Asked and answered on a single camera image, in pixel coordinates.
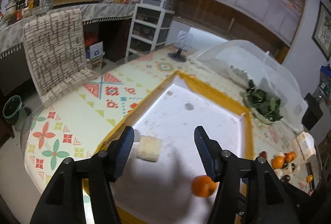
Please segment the white plastic drawer tower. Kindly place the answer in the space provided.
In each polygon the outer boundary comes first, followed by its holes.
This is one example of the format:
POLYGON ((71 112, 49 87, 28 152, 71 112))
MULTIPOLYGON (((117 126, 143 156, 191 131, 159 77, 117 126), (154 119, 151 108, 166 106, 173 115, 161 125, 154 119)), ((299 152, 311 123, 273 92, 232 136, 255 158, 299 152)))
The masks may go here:
POLYGON ((141 0, 135 6, 125 62, 165 46, 174 16, 174 2, 175 0, 141 0))

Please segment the transparent mesh food cover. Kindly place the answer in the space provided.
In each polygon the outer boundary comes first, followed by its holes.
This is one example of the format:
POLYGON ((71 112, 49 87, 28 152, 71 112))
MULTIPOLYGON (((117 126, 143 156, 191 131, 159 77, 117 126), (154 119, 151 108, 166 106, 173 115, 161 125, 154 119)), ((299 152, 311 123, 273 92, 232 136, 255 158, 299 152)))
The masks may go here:
POLYGON ((199 50, 190 61, 205 70, 213 70, 242 88, 252 80, 259 90, 280 98, 280 115, 295 132, 303 131, 302 120, 308 104, 303 99, 293 74, 279 64, 270 52, 247 40, 231 40, 199 50))

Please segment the tissue paper pack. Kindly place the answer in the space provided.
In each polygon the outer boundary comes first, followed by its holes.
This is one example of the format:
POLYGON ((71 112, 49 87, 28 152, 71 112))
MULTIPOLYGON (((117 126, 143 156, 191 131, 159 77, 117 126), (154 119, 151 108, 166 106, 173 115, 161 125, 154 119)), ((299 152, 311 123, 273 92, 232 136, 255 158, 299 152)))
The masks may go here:
POLYGON ((311 156, 316 155, 315 141, 313 136, 307 132, 301 132, 296 140, 299 144, 299 148, 302 152, 303 159, 307 161, 311 156))

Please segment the side table with cloth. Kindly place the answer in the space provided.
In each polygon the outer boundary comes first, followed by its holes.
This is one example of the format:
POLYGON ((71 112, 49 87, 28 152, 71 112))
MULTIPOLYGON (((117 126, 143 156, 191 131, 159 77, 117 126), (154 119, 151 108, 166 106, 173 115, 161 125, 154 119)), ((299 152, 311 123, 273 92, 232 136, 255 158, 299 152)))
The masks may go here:
POLYGON ((133 9, 130 4, 85 4, 14 23, 10 41, 1 37, 1 55, 23 49, 24 58, 13 59, 1 67, 1 73, 8 77, 8 81, 1 84, 3 95, 7 96, 30 78, 36 79, 42 94, 46 94, 47 85, 53 86, 54 82, 41 73, 50 73, 50 68, 60 64, 65 65, 61 71, 67 75, 86 70, 84 22, 128 19, 132 17, 133 9))

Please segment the orange mandarin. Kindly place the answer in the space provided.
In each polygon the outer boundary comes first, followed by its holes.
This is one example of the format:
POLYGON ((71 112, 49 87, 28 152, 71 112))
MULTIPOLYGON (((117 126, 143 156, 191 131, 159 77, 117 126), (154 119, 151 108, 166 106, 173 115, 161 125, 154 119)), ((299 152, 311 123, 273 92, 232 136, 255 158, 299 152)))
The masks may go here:
POLYGON ((291 151, 291 152, 285 154, 284 162, 285 162, 285 163, 290 163, 290 162, 292 162, 295 158, 296 158, 296 152, 291 151))
POLYGON ((272 168, 274 170, 281 169, 284 166, 285 157, 276 156, 272 159, 272 168))
POLYGON ((214 194, 218 184, 215 183, 209 176, 202 175, 196 177, 192 181, 192 193, 200 198, 207 198, 214 194))
POLYGON ((313 175, 308 175, 308 176, 306 177, 306 181, 307 181, 308 183, 312 182, 312 181, 313 181, 313 175))

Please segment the framed calligraphy picture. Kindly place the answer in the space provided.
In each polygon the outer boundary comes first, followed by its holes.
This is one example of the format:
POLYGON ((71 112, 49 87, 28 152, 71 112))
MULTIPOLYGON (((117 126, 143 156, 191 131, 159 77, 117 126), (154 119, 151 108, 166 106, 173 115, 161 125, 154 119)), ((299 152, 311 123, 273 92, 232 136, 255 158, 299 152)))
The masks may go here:
POLYGON ((326 6, 320 1, 317 23, 314 28, 312 39, 327 61, 330 60, 330 29, 331 14, 326 6))

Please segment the yellow white tray box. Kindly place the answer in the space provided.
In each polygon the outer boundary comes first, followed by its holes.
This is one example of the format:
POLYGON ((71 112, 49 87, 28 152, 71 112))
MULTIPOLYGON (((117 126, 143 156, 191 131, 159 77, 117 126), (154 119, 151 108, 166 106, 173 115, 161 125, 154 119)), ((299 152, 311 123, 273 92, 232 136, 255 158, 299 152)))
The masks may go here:
POLYGON ((148 94, 101 141, 108 148, 126 126, 135 141, 124 173, 111 184, 123 223, 206 223, 214 196, 199 198, 192 181, 205 174, 194 143, 202 126, 221 148, 253 158, 252 126, 245 106, 210 85, 175 72, 148 94), (141 136, 162 140, 157 162, 137 158, 141 136))

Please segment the black speaker box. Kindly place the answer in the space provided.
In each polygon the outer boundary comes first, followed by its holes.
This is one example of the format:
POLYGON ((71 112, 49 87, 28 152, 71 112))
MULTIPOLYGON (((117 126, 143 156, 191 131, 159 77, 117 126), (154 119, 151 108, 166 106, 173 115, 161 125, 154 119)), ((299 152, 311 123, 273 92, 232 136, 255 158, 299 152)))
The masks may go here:
POLYGON ((308 108, 302 118, 302 124, 307 130, 311 130, 321 119, 323 112, 312 94, 308 93, 304 100, 308 104, 308 108))

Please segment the green trash bin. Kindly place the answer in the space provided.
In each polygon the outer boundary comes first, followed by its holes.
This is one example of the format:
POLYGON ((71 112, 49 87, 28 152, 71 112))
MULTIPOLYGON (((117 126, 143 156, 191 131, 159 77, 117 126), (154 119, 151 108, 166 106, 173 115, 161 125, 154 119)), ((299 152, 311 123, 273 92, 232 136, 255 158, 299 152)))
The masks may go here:
POLYGON ((20 96, 14 95, 8 99, 3 107, 3 117, 16 131, 21 131, 28 115, 20 96))

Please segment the plate of green spinach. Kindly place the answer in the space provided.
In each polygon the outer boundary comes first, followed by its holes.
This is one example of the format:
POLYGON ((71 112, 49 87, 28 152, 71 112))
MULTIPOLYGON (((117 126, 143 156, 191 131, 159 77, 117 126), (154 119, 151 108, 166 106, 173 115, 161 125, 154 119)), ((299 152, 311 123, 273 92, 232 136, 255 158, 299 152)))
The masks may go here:
POLYGON ((248 80, 243 102, 250 109, 253 116, 264 124, 270 125, 283 118, 280 113, 280 98, 258 89, 252 79, 248 80))

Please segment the white blue cardboard box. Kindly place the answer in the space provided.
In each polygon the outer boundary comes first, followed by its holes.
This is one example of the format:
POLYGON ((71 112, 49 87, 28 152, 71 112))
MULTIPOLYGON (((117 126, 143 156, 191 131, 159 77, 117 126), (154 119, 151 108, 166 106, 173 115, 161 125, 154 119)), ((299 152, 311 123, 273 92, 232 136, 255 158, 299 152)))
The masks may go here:
POLYGON ((89 46, 89 59, 95 59, 103 55, 103 42, 89 46))

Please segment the pale pastry cake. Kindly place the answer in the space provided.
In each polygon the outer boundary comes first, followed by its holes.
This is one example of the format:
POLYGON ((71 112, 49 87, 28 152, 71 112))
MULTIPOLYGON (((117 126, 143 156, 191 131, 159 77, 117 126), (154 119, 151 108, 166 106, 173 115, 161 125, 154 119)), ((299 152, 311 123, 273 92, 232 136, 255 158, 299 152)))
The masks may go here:
POLYGON ((161 154, 161 149, 161 139, 150 136, 141 136, 137 151, 137 158, 145 161, 157 162, 161 154))

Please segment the small desk fan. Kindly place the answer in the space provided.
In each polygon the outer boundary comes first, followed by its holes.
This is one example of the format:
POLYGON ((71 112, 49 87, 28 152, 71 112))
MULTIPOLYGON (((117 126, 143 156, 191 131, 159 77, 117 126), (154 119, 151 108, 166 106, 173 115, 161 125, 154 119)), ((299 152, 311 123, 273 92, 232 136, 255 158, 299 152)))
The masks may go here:
POLYGON ((175 47, 178 50, 175 53, 174 52, 168 53, 168 56, 177 62, 181 62, 181 63, 186 62, 186 57, 182 55, 182 52, 184 48, 190 46, 192 39, 193 39, 193 35, 191 33, 181 30, 177 35, 176 42, 174 43, 175 47))

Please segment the dark red jujube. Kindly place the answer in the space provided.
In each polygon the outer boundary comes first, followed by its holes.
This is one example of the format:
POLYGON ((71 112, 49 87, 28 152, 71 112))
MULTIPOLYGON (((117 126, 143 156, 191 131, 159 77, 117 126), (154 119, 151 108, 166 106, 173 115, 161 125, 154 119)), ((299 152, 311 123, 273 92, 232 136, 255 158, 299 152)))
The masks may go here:
POLYGON ((259 156, 267 159, 267 153, 265 151, 261 152, 259 156))

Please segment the patterned fabric chair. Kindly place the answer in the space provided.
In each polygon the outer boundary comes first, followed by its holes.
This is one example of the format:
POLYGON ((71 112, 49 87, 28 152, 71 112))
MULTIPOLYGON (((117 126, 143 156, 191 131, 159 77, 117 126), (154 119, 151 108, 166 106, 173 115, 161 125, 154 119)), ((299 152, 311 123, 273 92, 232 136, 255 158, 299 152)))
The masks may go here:
POLYGON ((97 76, 86 60, 81 10, 45 14, 26 23, 22 33, 29 72, 43 104, 97 76))

